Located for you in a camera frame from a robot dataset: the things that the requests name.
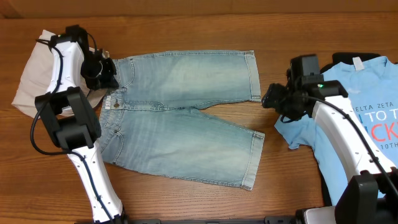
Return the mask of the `light blue denim shorts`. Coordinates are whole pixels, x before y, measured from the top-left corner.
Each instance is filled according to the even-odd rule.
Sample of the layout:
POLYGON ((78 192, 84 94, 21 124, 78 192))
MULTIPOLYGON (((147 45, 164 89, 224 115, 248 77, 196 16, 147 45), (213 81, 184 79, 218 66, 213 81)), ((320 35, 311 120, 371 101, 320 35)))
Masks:
POLYGON ((168 51, 116 59, 98 149, 105 162, 143 174, 254 187, 265 135, 204 113, 261 99, 252 50, 168 51))

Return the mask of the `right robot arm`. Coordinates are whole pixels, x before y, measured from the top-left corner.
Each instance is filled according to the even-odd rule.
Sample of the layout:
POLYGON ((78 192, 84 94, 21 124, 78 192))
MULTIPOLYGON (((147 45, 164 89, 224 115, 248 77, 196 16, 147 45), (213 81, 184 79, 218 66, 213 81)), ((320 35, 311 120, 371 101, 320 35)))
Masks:
POLYGON ((292 223, 397 222, 397 65, 345 54, 321 71, 316 55, 295 57, 287 83, 262 99, 292 149, 312 148, 330 201, 298 210, 292 223))

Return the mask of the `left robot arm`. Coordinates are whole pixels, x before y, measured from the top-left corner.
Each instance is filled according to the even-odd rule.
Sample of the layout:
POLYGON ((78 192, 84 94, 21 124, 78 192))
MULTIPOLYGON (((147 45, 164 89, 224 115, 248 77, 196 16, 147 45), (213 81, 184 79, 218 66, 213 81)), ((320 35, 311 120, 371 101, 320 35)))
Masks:
POLYGON ((93 223, 128 223, 123 204, 111 185, 96 140, 101 136, 99 119, 80 87, 91 90, 117 88, 114 63, 103 50, 90 50, 94 38, 79 25, 40 39, 53 54, 53 72, 45 94, 35 97, 37 113, 59 155, 75 166, 93 213, 93 223))

